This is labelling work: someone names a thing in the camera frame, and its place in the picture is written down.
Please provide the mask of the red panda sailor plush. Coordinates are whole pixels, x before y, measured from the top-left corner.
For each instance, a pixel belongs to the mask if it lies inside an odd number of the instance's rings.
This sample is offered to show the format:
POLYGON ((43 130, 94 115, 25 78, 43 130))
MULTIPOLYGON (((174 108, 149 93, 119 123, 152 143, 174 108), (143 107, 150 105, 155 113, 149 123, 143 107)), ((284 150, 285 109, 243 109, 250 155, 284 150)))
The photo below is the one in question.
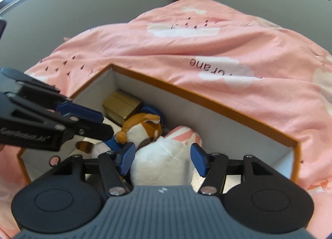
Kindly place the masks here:
POLYGON ((90 154, 92 158, 98 157, 107 151, 119 152, 130 142, 140 149, 156 141, 163 133, 166 123, 164 114, 150 106, 144 106, 141 111, 127 119, 120 127, 107 118, 104 123, 114 127, 114 135, 107 141, 92 143, 90 141, 79 141, 75 148, 83 153, 90 154))

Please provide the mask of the white pink striped plush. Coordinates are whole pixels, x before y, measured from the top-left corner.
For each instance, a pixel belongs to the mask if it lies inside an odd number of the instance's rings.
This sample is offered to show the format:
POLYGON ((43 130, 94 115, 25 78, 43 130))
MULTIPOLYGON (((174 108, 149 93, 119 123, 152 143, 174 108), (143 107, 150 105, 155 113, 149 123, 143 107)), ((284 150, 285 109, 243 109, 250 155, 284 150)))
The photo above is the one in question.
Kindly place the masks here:
POLYGON ((202 145, 200 135, 186 126, 178 126, 166 136, 136 152, 130 174, 134 186, 190 185, 194 173, 190 150, 202 145))

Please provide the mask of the orange white storage box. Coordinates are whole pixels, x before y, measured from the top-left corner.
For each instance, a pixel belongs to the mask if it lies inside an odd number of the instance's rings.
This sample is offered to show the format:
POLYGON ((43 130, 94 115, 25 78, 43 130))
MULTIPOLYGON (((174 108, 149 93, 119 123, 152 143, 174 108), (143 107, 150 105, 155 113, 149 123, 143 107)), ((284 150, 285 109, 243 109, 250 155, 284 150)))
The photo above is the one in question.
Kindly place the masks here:
POLYGON ((54 77, 27 72, 32 77, 60 89, 75 103, 102 111, 102 102, 115 90, 123 90, 156 107, 166 117, 167 129, 187 126, 195 130, 208 152, 221 152, 231 159, 254 155, 296 182, 299 174, 300 149, 295 138, 241 111, 209 97, 174 86, 116 64, 74 83, 69 90, 70 75, 54 77))

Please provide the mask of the small brown cardboard box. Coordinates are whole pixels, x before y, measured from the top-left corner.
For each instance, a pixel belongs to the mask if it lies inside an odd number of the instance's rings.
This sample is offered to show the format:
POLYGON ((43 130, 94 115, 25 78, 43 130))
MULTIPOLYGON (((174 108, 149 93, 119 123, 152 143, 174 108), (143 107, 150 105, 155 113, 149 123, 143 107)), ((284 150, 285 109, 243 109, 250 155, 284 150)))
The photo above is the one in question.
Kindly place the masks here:
POLYGON ((128 118, 140 112, 143 102, 122 90, 116 90, 104 99, 103 107, 108 118, 122 126, 128 118))

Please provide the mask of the pink cloud print duvet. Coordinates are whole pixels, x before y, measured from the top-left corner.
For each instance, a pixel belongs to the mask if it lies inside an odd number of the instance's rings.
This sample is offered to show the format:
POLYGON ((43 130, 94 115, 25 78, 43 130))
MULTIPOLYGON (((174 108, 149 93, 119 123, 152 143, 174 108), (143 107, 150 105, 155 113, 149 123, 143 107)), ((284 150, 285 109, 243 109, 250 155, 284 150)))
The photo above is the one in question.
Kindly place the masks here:
POLYGON ((190 185, 134 186, 96 158, 1 144, 1 238, 331 238, 331 54, 212 0, 181 0, 88 29, 22 69, 74 83, 116 64, 209 97, 295 138, 293 182, 254 155, 221 152, 190 185))

